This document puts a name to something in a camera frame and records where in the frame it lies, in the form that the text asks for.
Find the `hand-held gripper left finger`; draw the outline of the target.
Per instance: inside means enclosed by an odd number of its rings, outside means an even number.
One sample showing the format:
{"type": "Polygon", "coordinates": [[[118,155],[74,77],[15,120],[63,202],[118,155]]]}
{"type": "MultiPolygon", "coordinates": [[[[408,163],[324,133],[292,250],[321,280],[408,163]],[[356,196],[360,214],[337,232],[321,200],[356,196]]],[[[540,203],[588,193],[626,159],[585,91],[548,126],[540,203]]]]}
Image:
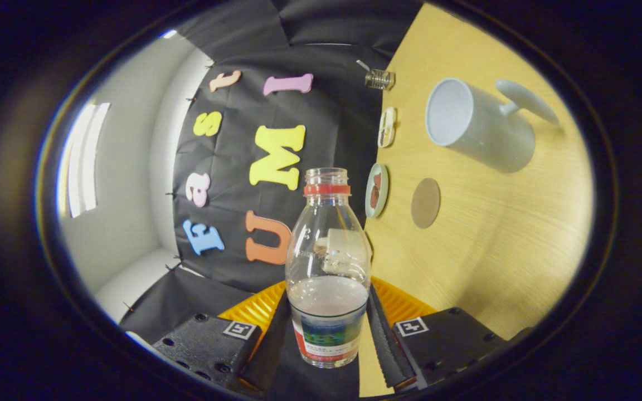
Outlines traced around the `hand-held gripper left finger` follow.
{"type": "Polygon", "coordinates": [[[285,282],[214,316],[197,312],[153,349],[204,383],[240,393],[271,386],[290,318],[285,282]]]}

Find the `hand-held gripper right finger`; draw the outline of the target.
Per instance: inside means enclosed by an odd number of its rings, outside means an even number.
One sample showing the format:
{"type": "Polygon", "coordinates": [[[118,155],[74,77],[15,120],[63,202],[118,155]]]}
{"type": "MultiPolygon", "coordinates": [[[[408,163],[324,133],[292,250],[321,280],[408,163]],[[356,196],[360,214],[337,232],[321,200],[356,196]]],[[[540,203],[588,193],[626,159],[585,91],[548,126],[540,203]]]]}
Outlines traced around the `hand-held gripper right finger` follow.
{"type": "Polygon", "coordinates": [[[373,277],[367,305],[385,383],[392,390],[443,386],[478,370],[531,332],[504,339],[460,307],[438,311],[373,277]]]}

